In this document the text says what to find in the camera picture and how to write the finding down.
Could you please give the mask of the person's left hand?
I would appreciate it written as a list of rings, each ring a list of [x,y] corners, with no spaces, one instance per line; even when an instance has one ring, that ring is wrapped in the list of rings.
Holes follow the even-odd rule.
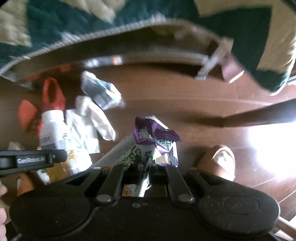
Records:
[[[7,193],[6,186],[1,183],[0,195],[3,196],[6,193]],[[1,209],[0,209],[0,221],[1,221],[1,234],[0,234],[0,237],[1,237],[1,241],[7,241],[6,227],[5,227],[5,224],[4,224],[6,219],[7,219],[6,210],[5,210],[4,206],[3,206],[3,204],[1,203]]]

